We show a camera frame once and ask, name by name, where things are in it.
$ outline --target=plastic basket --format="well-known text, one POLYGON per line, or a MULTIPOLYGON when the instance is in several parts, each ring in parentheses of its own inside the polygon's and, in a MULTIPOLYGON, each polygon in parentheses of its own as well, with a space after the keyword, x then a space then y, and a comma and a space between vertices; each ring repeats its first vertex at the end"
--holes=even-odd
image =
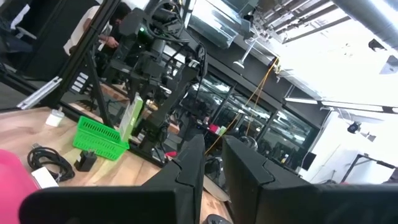
POLYGON ((80 116, 73 146, 85 151, 95 150, 97 155, 113 161, 129 149, 128 142, 122 142, 117 130, 84 116, 80 116))

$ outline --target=man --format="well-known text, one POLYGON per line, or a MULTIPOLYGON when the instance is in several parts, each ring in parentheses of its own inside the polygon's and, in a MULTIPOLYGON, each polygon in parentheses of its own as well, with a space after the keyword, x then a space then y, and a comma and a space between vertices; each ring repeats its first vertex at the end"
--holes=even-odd
MULTIPOLYGON (((93 20, 95 14, 97 13, 100 6, 91 7, 86 14, 81 18, 80 22, 76 26, 76 29, 73 31, 68 42, 63 46, 65 53, 70 55, 73 51, 73 48, 79 43, 79 40, 83 36, 84 32, 90 27, 91 21, 93 20)), ((130 7, 122 2, 116 8, 115 13, 111 16, 109 23, 107 23, 99 35, 99 41, 101 45, 99 49, 101 50, 103 45, 106 45, 112 49, 115 49, 119 46, 119 42, 114 37, 110 36, 112 26, 117 26, 121 23, 121 21, 131 12, 130 7)))

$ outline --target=wooden table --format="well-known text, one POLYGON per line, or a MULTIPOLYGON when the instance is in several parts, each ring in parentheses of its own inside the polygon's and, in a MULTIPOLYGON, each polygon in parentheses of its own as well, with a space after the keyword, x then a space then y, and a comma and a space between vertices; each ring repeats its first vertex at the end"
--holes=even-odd
MULTIPOLYGON (((121 91, 123 90, 123 86, 122 85, 113 85, 116 88, 119 88, 121 91)), ((121 103, 125 103, 127 104, 129 102, 129 98, 124 96, 122 93, 114 90, 113 88, 111 88, 110 86, 108 86, 107 84, 102 83, 101 84, 101 90, 103 93, 108 94, 110 97, 114 98, 115 100, 120 101, 121 103)), ((151 110, 157 110, 158 107, 155 104, 149 104, 147 105, 147 107, 145 107, 144 111, 142 112, 142 117, 143 118, 147 118, 152 111, 151 110)), ((170 123, 168 131, 174 134, 179 134, 180 132, 180 127, 178 125, 172 124, 170 123)))
MULTIPOLYGON (((71 164, 81 152, 72 146, 76 123, 64 118, 59 127, 50 127, 45 124, 49 114, 49 108, 0 114, 0 148, 16 154, 29 172, 32 170, 27 165, 27 154, 33 143, 57 150, 71 164)), ((118 161, 99 157, 90 172, 75 170, 76 176, 61 182, 60 186, 137 186, 142 185, 158 171, 159 167, 126 152, 118 161)), ((225 205, 203 192, 201 222, 212 213, 231 220, 225 205)))

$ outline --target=black power adapter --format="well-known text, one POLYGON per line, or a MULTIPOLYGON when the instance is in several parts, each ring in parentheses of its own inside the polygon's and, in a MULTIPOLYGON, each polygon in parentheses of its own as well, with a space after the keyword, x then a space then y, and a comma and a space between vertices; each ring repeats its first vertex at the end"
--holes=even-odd
POLYGON ((75 162, 75 167, 80 172, 88 172, 93 167, 97 156, 94 151, 82 151, 75 162))

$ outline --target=ceiling duct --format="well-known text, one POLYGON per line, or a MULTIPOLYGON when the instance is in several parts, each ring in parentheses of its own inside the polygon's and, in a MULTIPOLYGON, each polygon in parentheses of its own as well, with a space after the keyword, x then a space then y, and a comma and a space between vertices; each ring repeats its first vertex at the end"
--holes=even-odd
POLYGON ((362 23, 385 47, 398 55, 397 0, 332 0, 351 18, 362 23))

